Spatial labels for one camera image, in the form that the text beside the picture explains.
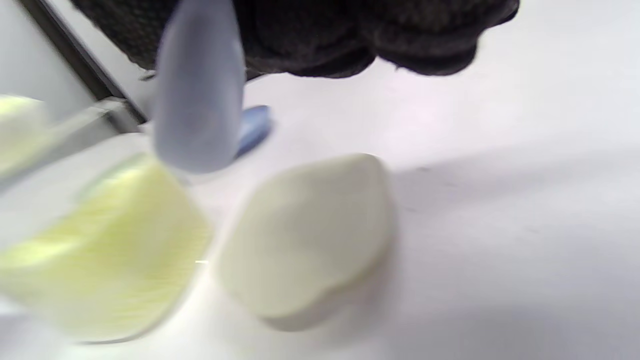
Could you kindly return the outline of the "person's right hand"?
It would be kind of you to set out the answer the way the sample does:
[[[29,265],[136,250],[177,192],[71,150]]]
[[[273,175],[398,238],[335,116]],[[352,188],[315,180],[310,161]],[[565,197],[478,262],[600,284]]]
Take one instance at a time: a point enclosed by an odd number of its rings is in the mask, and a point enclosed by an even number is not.
[[[206,66],[341,79],[375,59],[423,76],[467,68],[480,37],[518,0],[74,0],[140,68],[163,76]]]

